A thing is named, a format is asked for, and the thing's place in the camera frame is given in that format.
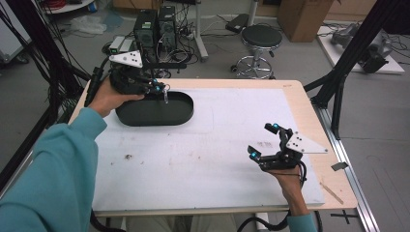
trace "hand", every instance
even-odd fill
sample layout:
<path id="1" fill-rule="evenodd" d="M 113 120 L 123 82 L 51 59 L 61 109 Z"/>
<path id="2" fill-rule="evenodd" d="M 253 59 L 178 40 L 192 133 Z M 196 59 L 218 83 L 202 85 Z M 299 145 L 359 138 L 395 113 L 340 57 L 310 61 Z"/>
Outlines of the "hand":
<path id="1" fill-rule="evenodd" d="M 117 108 L 124 102 L 142 100 L 143 98 L 143 95 L 122 95 L 118 93 L 112 88 L 108 76 L 102 82 L 99 91 L 88 107 L 96 110 L 102 117 L 105 117 L 112 109 Z"/>
<path id="2" fill-rule="evenodd" d="M 282 194 L 289 204 L 292 216 L 308 215 L 308 207 L 302 195 L 300 168 L 267 171 L 278 179 Z"/>

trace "teal sleeve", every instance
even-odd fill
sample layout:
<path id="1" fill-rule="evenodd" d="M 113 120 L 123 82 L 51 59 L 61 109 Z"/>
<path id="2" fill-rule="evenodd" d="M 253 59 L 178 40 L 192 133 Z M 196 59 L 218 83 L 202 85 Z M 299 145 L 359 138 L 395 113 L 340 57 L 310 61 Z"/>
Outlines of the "teal sleeve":
<path id="1" fill-rule="evenodd" d="M 311 215 L 287 217 L 290 232 L 316 232 Z"/>
<path id="2" fill-rule="evenodd" d="M 88 231 L 97 172 L 95 138 L 103 118 L 83 108 L 70 124 L 50 127 L 33 162 L 0 201 L 1 231 Z"/>

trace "black oval tray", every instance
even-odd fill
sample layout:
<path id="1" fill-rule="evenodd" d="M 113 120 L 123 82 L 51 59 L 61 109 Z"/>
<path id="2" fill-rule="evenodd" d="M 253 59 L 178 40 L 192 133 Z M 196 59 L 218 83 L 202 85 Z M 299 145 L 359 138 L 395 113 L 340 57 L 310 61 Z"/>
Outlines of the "black oval tray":
<path id="1" fill-rule="evenodd" d="M 120 121 L 131 127 L 176 126 L 186 123 L 193 114 L 192 98 L 181 92 L 146 95 L 140 101 L 127 101 L 115 109 Z"/>

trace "person's left hand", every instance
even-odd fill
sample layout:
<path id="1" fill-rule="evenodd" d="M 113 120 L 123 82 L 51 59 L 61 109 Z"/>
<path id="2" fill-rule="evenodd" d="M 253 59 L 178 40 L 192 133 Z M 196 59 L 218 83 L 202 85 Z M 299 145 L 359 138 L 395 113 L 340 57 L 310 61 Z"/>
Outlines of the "person's left hand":
<path id="1" fill-rule="evenodd" d="M 99 91 L 88 107 L 96 110 L 102 117 L 105 117 L 112 109 L 117 108 L 127 101 L 142 100 L 143 95 L 122 95 L 115 91 L 109 82 L 109 76 L 105 78 Z"/>

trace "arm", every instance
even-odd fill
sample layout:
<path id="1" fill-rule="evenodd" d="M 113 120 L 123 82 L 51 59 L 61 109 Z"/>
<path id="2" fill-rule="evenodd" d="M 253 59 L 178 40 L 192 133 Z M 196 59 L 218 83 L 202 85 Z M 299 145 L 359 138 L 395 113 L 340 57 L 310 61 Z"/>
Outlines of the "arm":
<path id="1" fill-rule="evenodd" d="M 271 170 L 270 174 L 278 179 L 282 187 L 284 198 L 289 204 L 291 216 L 287 218 L 291 232 L 313 232 L 316 231 L 313 218 L 302 195 L 299 167 L 286 170 Z"/>
<path id="2" fill-rule="evenodd" d="M 33 162 L 0 201 L 2 231 L 87 231 L 103 117 L 124 101 L 105 81 L 71 125 L 54 125 L 37 141 Z"/>

